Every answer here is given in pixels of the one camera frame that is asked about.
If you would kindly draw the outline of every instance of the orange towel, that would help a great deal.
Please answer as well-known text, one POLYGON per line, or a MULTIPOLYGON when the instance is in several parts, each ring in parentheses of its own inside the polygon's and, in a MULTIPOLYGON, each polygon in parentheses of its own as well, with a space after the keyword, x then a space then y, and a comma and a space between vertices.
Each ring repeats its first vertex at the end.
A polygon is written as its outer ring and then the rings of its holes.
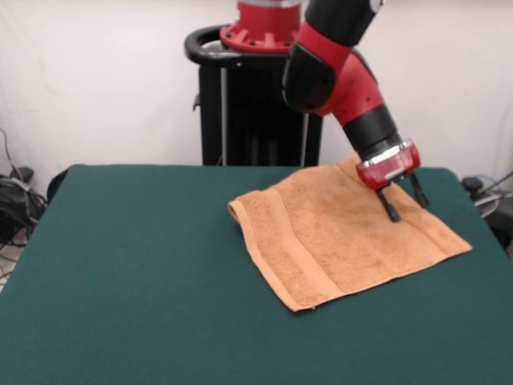
POLYGON ((249 254, 293 311, 418 272, 471 246, 396 184, 386 196, 392 223, 359 180, 356 158, 306 168, 228 204, 249 254))

